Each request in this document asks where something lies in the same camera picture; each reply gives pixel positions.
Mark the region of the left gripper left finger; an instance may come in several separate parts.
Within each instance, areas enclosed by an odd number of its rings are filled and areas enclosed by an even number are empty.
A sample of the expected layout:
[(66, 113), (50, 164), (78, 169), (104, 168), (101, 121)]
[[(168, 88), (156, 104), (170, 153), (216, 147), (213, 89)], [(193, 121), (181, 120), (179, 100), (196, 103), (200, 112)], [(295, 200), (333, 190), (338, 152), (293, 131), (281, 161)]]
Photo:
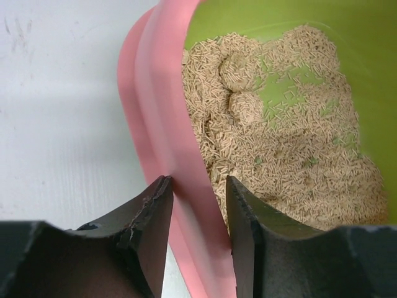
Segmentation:
[(161, 297), (172, 180), (77, 230), (41, 220), (1, 222), (2, 297)]

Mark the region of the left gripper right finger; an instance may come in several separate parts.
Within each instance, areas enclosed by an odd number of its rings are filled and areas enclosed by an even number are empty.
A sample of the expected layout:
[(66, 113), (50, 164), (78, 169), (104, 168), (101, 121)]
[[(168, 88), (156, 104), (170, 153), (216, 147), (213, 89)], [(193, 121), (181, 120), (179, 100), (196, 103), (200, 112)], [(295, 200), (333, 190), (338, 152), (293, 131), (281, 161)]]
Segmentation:
[(395, 297), (396, 227), (344, 225), (327, 232), (226, 180), (238, 297)]

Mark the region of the pink green litter box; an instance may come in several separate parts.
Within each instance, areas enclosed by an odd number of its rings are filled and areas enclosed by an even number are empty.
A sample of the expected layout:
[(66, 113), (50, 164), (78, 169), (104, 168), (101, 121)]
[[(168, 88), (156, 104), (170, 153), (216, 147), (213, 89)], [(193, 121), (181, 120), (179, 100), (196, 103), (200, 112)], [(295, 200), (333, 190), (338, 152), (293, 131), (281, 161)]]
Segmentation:
[(336, 42), (362, 145), (385, 178), (396, 221), (395, 1), (160, 1), (129, 31), (117, 84), (147, 182), (173, 177), (169, 242), (192, 297), (235, 297), (231, 245), (182, 91), (182, 49), (237, 31), (273, 38), (302, 23)]

